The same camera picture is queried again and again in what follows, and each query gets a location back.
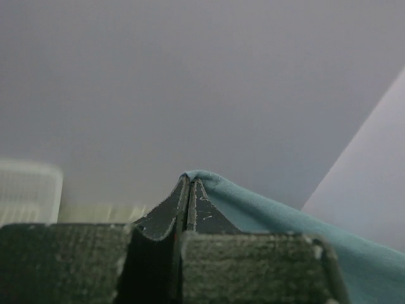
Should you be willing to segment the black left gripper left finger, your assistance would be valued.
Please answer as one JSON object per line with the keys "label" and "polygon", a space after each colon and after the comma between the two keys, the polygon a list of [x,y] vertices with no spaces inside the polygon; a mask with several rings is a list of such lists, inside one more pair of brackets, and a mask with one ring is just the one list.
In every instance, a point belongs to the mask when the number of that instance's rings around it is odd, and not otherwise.
{"label": "black left gripper left finger", "polygon": [[183,221],[189,193],[190,179],[183,175],[167,198],[134,222],[133,231],[152,241],[166,239],[176,230],[177,223]]}

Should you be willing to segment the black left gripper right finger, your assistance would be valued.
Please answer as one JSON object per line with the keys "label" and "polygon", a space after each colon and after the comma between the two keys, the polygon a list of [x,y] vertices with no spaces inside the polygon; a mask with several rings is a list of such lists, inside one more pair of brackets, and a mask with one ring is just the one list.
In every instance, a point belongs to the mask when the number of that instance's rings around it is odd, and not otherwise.
{"label": "black left gripper right finger", "polygon": [[200,234],[241,233],[208,198],[201,179],[191,184],[186,230]]}

